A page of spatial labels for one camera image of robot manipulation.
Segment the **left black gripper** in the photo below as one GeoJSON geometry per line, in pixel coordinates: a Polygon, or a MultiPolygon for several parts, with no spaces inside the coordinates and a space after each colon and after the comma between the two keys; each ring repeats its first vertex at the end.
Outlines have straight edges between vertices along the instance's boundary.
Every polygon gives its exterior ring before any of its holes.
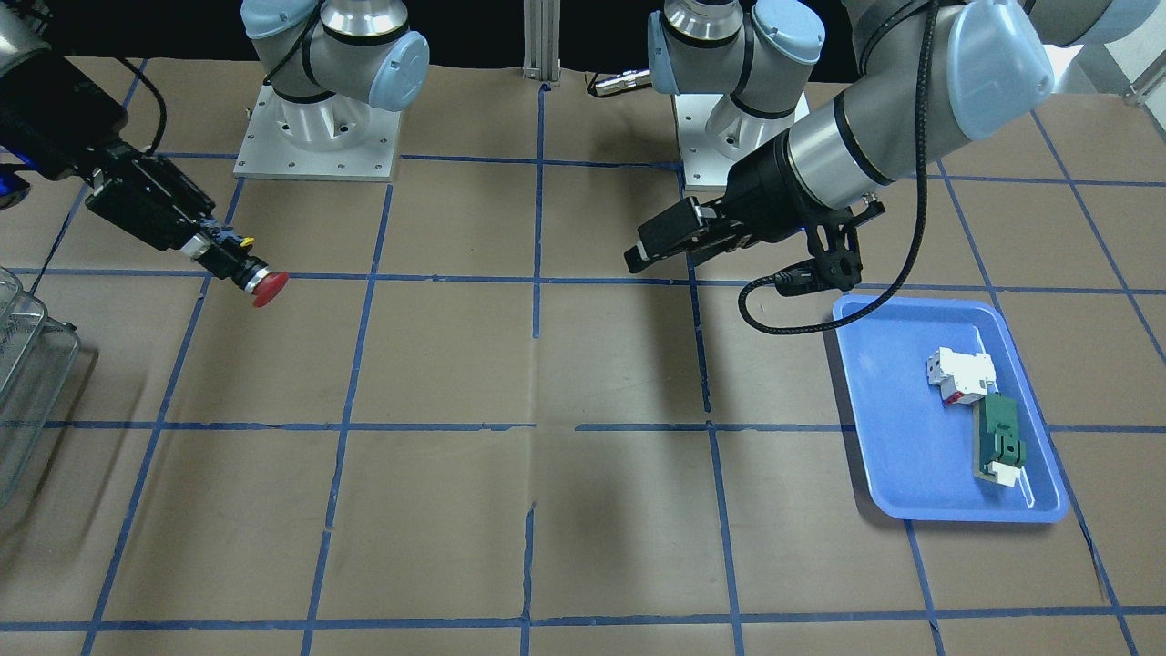
{"type": "Polygon", "coordinates": [[[852,251],[857,228],[884,212],[879,200],[858,216],[828,207],[805,190],[787,146],[763,146],[731,167],[719,199],[687,198],[642,223],[624,261],[638,274],[680,253],[749,249],[795,235],[805,237],[807,251],[852,251]]]}

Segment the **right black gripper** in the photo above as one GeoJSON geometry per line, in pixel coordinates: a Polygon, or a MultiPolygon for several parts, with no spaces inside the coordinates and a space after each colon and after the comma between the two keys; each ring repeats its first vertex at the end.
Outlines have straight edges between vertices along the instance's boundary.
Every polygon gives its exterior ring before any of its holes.
{"type": "Polygon", "coordinates": [[[100,168],[85,205],[157,251],[180,251],[215,278],[253,278],[251,237],[215,220],[215,203],[163,157],[136,150],[100,150],[100,168]]]}

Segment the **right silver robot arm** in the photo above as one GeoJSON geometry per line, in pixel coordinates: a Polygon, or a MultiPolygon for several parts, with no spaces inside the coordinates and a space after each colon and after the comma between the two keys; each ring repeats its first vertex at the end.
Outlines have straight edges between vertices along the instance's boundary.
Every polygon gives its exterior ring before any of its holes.
{"type": "MultiPolygon", "coordinates": [[[[373,110],[408,108],[429,45],[400,1],[245,1],[246,35],[273,91],[287,144],[350,147],[373,110]]],[[[21,172],[79,176],[87,209],[157,251],[180,251],[264,304],[287,282],[213,216],[215,203],[154,147],[121,137],[128,112],[3,5],[3,209],[24,200],[21,172]]]]}

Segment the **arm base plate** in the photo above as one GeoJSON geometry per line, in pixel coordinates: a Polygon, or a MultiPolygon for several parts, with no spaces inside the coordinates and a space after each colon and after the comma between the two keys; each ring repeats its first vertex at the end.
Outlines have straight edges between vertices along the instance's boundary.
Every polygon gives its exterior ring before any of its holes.
{"type": "Polygon", "coordinates": [[[292,103],[262,86],[233,172],[239,179],[388,183],[401,119],[343,96],[292,103]]]}
{"type": "Polygon", "coordinates": [[[737,161],[809,113],[805,96],[799,96],[791,115],[775,119],[749,115],[729,96],[717,93],[687,93],[670,100],[687,192],[724,191],[737,161]]]}

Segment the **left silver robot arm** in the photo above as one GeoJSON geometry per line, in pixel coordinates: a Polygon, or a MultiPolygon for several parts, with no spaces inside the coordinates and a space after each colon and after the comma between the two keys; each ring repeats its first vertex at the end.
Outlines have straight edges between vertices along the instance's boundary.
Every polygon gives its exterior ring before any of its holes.
{"type": "MultiPolygon", "coordinates": [[[[763,144],[742,147],[716,200],[679,202],[638,228],[628,271],[690,253],[694,264],[758,242],[807,237],[812,258],[782,271],[803,290],[861,280],[850,211],[970,142],[990,137],[1054,89],[1047,45],[1121,40],[1154,1],[848,1],[858,79],[763,144]]],[[[827,30],[800,1],[667,1],[649,16],[654,87],[715,93],[737,117],[791,119],[827,30]]]]}

